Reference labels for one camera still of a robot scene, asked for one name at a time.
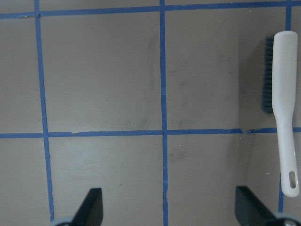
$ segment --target hanging hole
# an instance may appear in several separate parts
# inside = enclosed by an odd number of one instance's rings
[[[291,171],[289,173],[289,178],[290,178],[290,186],[291,188],[296,188],[296,175],[294,171]]]

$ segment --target gray surface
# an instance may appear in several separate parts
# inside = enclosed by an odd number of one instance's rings
[[[161,136],[51,138],[50,153],[56,218],[101,187],[102,226],[162,225]]]
[[[40,0],[41,10],[157,6],[159,0]]]
[[[0,133],[41,133],[34,18],[0,20],[0,30]]]
[[[262,112],[264,42],[285,8],[166,13],[169,129],[274,127]]]
[[[159,13],[46,17],[42,37],[49,131],[162,128]]]
[[[257,1],[274,1],[274,0],[256,0]],[[250,0],[165,0],[166,5],[189,5],[189,4],[208,4],[208,3],[229,3],[229,2],[252,2]]]
[[[249,186],[277,211],[276,140],[276,134],[170,136],[169,224],[238,225],[237,185]]]
[[[0,139],[0,219],[4,226],[48,226],[42,139]]]
[[[297,124],[300,124],[301,118],[296,117],[296,111],[300,111],[301,109],[301,89],[300,87],[300,76],[301,76],[301,7],[295,7],[292,10],[292,31],[295,31],[299,35],[299,50],[298,50],[298,75],[297,75],[297,95],[296,95],[296,105],[295,105],[295,118],[294,121]],[[301,134],[295,133],[294,134],[294,140],[295,140],[295,152],[296,152],[296,158],[297,158],[297,167],[298,167],[298,173],[299,173],[299,183],[300,183],[300,175],[301,175]],[[284,201],[284,211],[288,214],[291,214],[298,218],[298,220],[301,220],[300,213],[301,213],[301,195],[299,195],[296,198],[285,198]]]
[[[34,0],[1,0],[0,13],[33,12]]]

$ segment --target brush bristles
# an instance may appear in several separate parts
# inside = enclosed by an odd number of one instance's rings
[[[265,48],[265,71],[263,77],[261,108],[267,113],[273,113],[272,107],[272,66],[273,66],[273,44],[274,37],[266,39]]]

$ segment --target cleaning brush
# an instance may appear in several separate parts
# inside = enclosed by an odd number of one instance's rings
[[[282,192],[299,194],[293,140],[293,111],[296,99],[298,35],[292,31],[277,33],[266,40],[262,109],[274,113],[277,124]]]

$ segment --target white plastic handle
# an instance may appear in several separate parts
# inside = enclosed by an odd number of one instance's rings
[[[281,186],[289,197],[299,194],[292,119],[296,99],[298,35],[292,31],[274,36],[272,106],[277,124]]]

